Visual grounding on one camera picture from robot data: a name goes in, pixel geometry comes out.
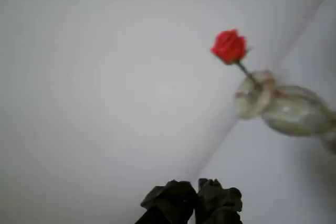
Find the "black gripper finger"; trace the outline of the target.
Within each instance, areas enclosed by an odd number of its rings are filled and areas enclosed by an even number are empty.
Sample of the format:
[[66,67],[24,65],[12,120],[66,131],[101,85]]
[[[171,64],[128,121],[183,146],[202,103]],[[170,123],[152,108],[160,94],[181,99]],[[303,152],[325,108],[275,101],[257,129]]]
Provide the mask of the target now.
[[135,224],[188,223],[194,211],[196,191],[190,182],[171,180],[155,186],[142,200],[146,212]]
[[242,194],[236,187],[223,188],[217,179],[198,180],[196,223],[241,224]]

